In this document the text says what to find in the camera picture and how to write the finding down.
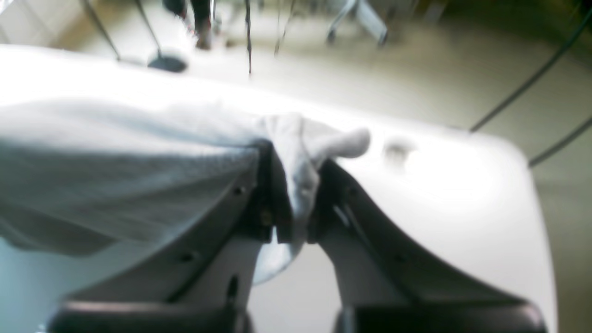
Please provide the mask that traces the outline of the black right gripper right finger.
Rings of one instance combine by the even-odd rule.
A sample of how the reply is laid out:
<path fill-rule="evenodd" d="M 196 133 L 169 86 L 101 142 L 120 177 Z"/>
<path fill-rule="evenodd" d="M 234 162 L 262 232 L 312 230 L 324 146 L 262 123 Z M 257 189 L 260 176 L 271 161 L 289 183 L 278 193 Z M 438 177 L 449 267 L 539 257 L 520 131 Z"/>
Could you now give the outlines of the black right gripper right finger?
<path fill-rule="evenodd" d="M 311 236 L 342 304 L 335 333 L 546 333 L 542 312 L 453 267 L 402 231 L 336 162 L 320 169 Z"/>

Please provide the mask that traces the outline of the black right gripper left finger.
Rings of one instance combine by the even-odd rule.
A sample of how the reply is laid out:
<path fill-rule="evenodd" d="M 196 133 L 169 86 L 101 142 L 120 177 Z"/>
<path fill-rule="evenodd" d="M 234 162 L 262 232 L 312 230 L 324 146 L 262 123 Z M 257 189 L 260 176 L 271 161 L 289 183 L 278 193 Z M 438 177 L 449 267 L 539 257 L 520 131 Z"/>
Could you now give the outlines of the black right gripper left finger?
<path fill-rule="evenodd" d="M 148 259 L 68 296 L 51 333 L 251 333 L 257 256 L 294 240 L 284 170 L 272 144 L 199 221 Z"/>

